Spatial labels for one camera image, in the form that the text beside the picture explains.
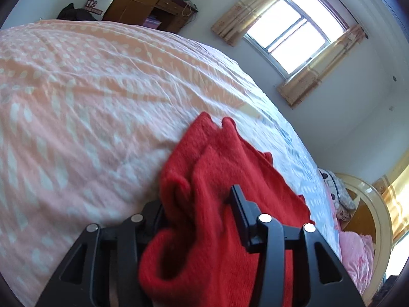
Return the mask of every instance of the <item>gold curtain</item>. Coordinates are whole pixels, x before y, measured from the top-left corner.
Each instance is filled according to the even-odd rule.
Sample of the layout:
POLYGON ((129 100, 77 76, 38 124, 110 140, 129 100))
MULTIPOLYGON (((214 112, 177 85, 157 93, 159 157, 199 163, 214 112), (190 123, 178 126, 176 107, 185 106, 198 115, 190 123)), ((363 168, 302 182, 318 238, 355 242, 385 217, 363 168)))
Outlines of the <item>gold curtain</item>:
POLYGON ((279 0, 240 0, 211 29, 230 46, 234 46, 277 1, 279 0))
POLYGON ((393 244, 409 231, 409 151, 372 184, 382 195, 392 220, 393 244))
POLYGON ((291 108, 297 106, 327 76, 349 51, 365 38, 360 25, 346 30, 335 42, 329 44, 290 79, 277 87, 291 108))

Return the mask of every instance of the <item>brown desk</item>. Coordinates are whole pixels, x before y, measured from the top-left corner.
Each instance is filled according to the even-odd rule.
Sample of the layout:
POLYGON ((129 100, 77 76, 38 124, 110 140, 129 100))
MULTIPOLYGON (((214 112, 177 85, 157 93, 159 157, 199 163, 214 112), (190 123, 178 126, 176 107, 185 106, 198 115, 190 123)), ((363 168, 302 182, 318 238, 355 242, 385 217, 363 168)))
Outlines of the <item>brown desk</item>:
POLYGON ((183 0, 114 0, 103 20, 142 25, 153 15, 161 22, 158 30, 177 34, 197 12, 183 0))

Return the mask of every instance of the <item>red garment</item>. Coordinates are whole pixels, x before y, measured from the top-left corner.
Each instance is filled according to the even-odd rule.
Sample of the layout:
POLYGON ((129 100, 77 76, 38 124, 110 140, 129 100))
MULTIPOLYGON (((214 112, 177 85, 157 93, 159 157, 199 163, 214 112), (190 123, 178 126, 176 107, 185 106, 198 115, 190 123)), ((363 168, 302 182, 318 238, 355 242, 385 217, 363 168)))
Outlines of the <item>red garment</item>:
MULTIPOLYGON (((154 301, 171 307, 248 307, 258 254, 240 244, 229 205, 239 184, 249 201, 281 223, 310 222, 304 198, 254 149, 231 118, 217 127, 207 113, 192 123, 165 164, 160 198, 171 228, 160 231, 140 262, 139 280, 154 301)), ((285 307, 292 303, 292 260, 286 253, 285 307)))

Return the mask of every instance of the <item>bed sheet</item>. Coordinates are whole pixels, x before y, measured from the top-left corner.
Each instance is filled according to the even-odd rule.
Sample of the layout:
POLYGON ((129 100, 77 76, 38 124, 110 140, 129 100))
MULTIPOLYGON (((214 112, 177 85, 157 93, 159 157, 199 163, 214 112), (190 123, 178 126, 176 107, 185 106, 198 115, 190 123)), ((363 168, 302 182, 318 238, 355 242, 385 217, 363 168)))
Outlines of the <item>bed sheet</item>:
POLYGON ((0 32, 0 272, 26 307, 90 222, 114 225, 158 196, 190 123, 231 116, 338 253, 317 166, 238 64, 175 34, 40 21, 0 32))

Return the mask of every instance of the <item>silver screw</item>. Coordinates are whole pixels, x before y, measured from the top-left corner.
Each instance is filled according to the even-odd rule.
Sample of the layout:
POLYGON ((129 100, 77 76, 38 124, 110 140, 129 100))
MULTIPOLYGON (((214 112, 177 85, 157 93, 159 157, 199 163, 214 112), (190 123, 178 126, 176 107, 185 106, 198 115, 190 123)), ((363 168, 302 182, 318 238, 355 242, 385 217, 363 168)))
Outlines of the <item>silver screw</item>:
POLYGON ((134 223, 140 223, 144 220, 144 216, 142 216, 141 214, 134 214, 132 217, 130 217, 130 220, 134 223))
POLYGON ((90 224, 87 226, 87 231, 89 233, 95 232, 98 229, 98 225, 97 224, 90 224))
POLYGON ((315 226, 313 224, 311 224, 311 223, 306 223, 304 225, 304 229, 309 233, 315 232, 315 226))
POLYGON ((273 220, 273 218, 269 214, 261 214, 258 217, 259 221, 262 221, 263 223, 269 223, 273 220))

